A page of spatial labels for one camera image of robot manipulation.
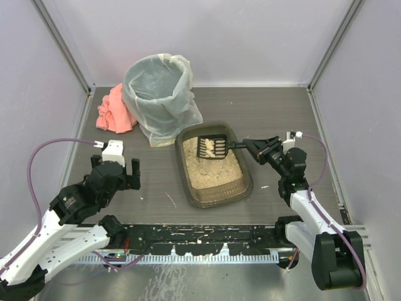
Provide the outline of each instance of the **scratch on table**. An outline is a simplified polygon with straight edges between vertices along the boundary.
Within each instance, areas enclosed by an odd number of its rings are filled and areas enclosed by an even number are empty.
[[[171,198],[171,196],[169,196],[169,194],[168,194],[167,192],[164,192],[164,193],[165,193],[166,196],[169,197],[169,199],[173,202],[174,207],[177,209],[177,207],[176,207],[176,205],[175,205],[173,199]]]

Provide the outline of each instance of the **gray wood grain tabletop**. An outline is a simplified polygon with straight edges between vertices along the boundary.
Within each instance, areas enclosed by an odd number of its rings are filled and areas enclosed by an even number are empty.
[[[123,140],[127,162],[133,157],[140,159],[142,188],[117,192],[110,205],[88,218],[86,223],[96,223],[104,215],[114,214],[120,222],[132,224],[274,224],[279,216],[296,214],[279,197],[276,172],[268,165],[259,166],[248,154],[246,158],[254,179],[254,191],[248,198],[215,208],[192,206],[182,187],[174,145],[151,148],[137,125],[125,134],[95,127],[97,106],[109,91],[110,88],[96,89],[82,138],[105,142]],[[265,139],[275,135],[285,139],[288,130],[318,136],[305,88],[194,88],[193,92],[204,121],[227,122],[240,140],[246,137]],[[308,154],[306,177],[311,183],[323,168],[323,150],[317,142],[308,139],[297,140],[296,146]],[[81,181],[91,171],[90,157],[99,153],[89,145],[78,146],[70,184]],[[341,222],[329,172],[314,191],[325,209]]]

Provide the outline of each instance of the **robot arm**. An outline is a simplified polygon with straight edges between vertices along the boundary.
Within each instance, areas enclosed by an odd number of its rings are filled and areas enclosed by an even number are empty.
[[[289,132],[284,142],[273,137],[244,139],[243,143],[256,162],[269,163],[281,176],[279,195],[299,214],[278,219],[275,227],[278,238],[294,244],[305,254],[321,290],[359,287],[363,278],[361,271],[341,236],[355,250],[364,267],[362,238],[356,231],[347,232],[338,224],[311,191],[305,178],[306,152],[294,147],[295,138],[301,136],[300,132]]]
[[[82,182],[64,187],[50,202],[36,239],[1,274],[0,300],[29,300],[64,267],[91,251],[119,245],[124,240],[125,228],[116,217],[105,216],[81,237],[53,250],[65,234],[107,207],[118,190],[140,189],[139,160],[132,159],[133,172],[128,175],[122,152],[123,142],[110,140],[102,156],[92,156],[91,173]],[[0,259],[0,266],[4,267],[34,232],[35,229]]]

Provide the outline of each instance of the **white wall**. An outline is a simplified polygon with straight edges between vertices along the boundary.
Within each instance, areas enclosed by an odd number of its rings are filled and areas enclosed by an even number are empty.
[[[33,149],[71,137],[85,93],[27,0],[0,1],[0,256],[36,225],[26,185]],[[68,144],[39,153],[34,188],[43,209],[56,196]]]
[[[196,85],[307,84],[351,0],[44,0],[88,82],[184,55]]]
[[[366,0],[315,90],[357,223],[401,300],[401,1]]]

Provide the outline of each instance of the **pink cloth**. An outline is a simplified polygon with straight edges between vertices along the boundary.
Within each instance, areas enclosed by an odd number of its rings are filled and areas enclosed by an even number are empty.
[[[103,103],[98,107],[97,128],[120,134],[132,130],[137,123],[137,119],[128,111],[121,98],[122,90],[123,84],[121,83],[112,88],[109,95],[103,97]]]

